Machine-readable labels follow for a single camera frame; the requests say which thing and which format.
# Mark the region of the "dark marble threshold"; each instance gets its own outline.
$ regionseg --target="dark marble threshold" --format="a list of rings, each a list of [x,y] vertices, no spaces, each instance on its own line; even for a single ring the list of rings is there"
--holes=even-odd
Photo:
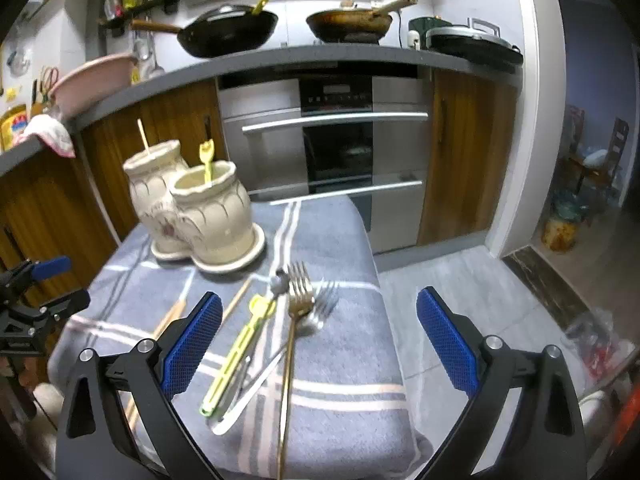
[[[531,246],[508,254],[502,260],[538,298],[563,331],[580,314],[588,311],[571,286]]]

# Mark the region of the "cloth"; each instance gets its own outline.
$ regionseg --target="cloth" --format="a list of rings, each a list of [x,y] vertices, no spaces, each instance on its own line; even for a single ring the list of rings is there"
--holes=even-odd
[[[71,141],[69,132],[62,123],[53,117],[47,114],[32,117],[24,131],[15,137],[14,146],[34,135],[40,137],[40,140],[59,156],[76,158],[74,144]]]
[[[96,277],[91,305],[73,316],[49,361],[49,377],[64,387],[79,352],[100,355],[128,351],[148,337],[194,273],[188,310],[204,292],[228,304],[247,276],[254,279],[235,312],[214,338],[187,391],[173,404],[189,432],[216,468],[260,478],[276,475],[282,363],[236,424],[215,436],[198,408],[216,370],[242,325],[248,302],[265,294],[268,276],[302,260],[313,282],[340,285],[338,304],[324,328],[296,343],[293,407],[287,477],[362,479],[382,473],[404,477],[420,456],[367,234],[346,197],[271,206],[252,205],[254,222],[267,247],[247,269],[224,276],[203,275],[187,263],[158,265],[149,237],[137,226]],[[289,317],[279,302],[250,369],[253,377],[287,338]],[[136,434],[152,447],[139,422]]]

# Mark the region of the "scissors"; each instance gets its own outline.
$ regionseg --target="scissors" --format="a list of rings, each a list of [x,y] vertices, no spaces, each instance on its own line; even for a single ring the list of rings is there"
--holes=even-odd
[[[56,85],[60,78],[60,70],[55,66],[47,66],[42,69],[40,78],[40,92],[42,94],[42,102],[49,101],[49,92]]]

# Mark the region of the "yellow plastic utensil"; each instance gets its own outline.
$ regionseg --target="yellow plastic utensil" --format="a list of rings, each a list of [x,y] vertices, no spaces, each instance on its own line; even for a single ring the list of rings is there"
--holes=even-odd
[[[215,152],[216,147],[213,145],[213,139],[200,145],[200,161],[204,164],[204,182],[206,184],[211,182],[211,161]]]
[[[251,11],[251,14],[257,16],[262,12],[264,6],[269,2],[269,0],[258,0],[257,5],[254,7],[254,10]]]
[[[249,302],[249,310],[252,314],[251,319],[242,327],[231,350],[226,356],[225,363],[220,367],[220,373],[211,383],[209,391],[200,405],[200,413],[204,416],[211,416],[213,414],[222,395],[229,386],[231,377],[236,371],[236,368],[238,368],[238,364],[242,360],[252,336],[254,336],[260,325],[273,315],[276,310],[276,302],[260,294],[256,294]]]

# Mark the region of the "oven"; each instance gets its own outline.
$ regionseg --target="oven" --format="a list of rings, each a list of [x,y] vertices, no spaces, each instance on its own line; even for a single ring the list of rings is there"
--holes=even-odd
[[[347,196],[374,253],[415,245],[430,150],[428,78],[304,75],[219,92],[252,200]]]

